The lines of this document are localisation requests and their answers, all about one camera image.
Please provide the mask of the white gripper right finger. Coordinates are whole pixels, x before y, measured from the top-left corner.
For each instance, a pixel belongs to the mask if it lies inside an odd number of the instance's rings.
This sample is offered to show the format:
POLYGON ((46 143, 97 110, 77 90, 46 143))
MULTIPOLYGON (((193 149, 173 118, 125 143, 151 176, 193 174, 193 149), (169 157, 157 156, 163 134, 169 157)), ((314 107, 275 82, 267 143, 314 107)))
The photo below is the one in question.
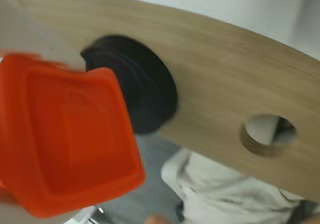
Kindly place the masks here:
POLYGON ((61 37, 37 22, 18 2, 0 0, 0 56, 29 54, 62 63, 66 68, 85 71, 80 54, 61 37))

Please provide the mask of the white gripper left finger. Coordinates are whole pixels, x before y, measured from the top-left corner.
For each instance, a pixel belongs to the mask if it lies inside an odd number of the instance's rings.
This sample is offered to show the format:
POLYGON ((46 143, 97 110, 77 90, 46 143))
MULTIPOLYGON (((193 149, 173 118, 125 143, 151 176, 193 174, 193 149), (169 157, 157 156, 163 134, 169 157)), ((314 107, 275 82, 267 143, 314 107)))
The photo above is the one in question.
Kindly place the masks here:
POLYGON ((1 224, 41 224, 41 223, 65 223, 73 218, 78 212, 72 211, 48 218, 38 218, 29 214, 19 205, 2 203, 0 204, 1 224))

